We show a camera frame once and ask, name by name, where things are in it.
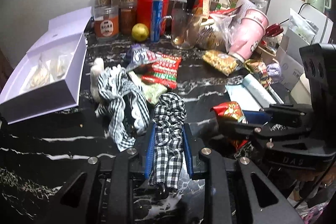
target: blue gripper pad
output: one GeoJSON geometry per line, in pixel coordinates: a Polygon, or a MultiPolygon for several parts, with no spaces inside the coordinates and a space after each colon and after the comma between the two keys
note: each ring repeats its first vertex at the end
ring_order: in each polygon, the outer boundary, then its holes
{"type": "Polygon", "coordinates": [[[245,118],[248,123],[265,124],[271,120],[271,116],[261,111],[243,110],[245,118]]]}
{"type": "MultiPolygon", "coordinates": [[[[147,154],[146,154],[146,163],[145,163],[145,178],[149,179],[149,176],[152,172],[153,168],[153,161],[154,161],[154,146],[155,146],[155,128],[156,124],[153,124],[153,130],[151,132],[151,138],[148,144],[147,154]]],[[[183,149],[184,149],[184,157],[185,163],[187,166],[187,172],[190,177],[193,175],[193,163],[192,163],[192,156],[191,151],[188,143],[188,138],[184,130],[184,126],[182,127],[182,137],[183,137],[183,149]]]]}

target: plastic wrap roll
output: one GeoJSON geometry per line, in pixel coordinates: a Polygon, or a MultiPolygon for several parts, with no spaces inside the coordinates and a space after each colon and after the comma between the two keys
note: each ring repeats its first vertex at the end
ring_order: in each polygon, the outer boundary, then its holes
{"type": "Polygon", "coordinates": [[[269,104],[277,103],[253,75],[246,75],[242,84],[262,107],[269,107],[269,104]]]}

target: white sock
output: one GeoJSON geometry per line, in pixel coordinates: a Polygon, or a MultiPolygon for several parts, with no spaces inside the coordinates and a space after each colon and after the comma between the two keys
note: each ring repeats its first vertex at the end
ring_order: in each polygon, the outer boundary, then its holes
{"type": "Polygon", "coordinates": [[[102,99],[100,98],[99,92],[98,92],[98,77],[103,71],[104,69],[102,70],[99,65],[94,65],[93,67],[91,67],[91,70],[90,70],[90,81],[91,81],[90,90],[91,90],[93,99],[97,103],[102,102],[102,99]]]}
{"type": "Polygon", "coordinates": [[[99,67],[101,68],[101,72],[104,71],[104,60],[102,58],[100,58],[100,57],[96,58],[94,60],[94,64],[99,65],[99,67]]]}

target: red candy wrapper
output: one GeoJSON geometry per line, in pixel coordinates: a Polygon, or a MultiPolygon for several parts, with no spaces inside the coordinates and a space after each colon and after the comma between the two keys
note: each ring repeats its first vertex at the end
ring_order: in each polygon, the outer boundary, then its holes
{"type": "MultiPolygon", "coordinates": [[[[211,108],[211,110],[216,113],[217,117],[224,117],[231,121],[247,123],[240,105],[235,101],[222,103],[220,105],[214,106],[211,108]]],[[[228,140],[235,147],[236,151],[238,151],[244,144],[247,143],[247,140],[228,140]]]]}
{"type": "Polygon", "coordinates": [[[141,79],[175,89],[177,87],[177,70],[180,63],[181,57],[162,54],[160,60],[152,64],[149,74],[143,75],[141,79]]]}
{"type": "Polygon", "coordinates": [[[211,108],[217,116],[226,117],[228,120],[247,123],[240,105],[235,102],[225,102],[211,108]]]}

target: white appliance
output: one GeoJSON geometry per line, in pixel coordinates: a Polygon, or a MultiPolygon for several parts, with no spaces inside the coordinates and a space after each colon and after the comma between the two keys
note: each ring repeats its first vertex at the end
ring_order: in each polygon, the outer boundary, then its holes
{"type": "MultiPolygon", "coordinates": [[[[302,4],[304,4],[302,0],[271,0],[266,13],[269,25],[281,23],[288,19],[289,8],[292,8],[298,13],[302,4]]],[[[302,7],[300,15],[312,21],[319,28],[315,38],[315,43],[329,42],[331,30],[334,25],[329,18],[309,4],[302,7]]],[[[286,33],[288,21],[283,23],[281,26],[283,27],[283,32],[286,33]]]]}

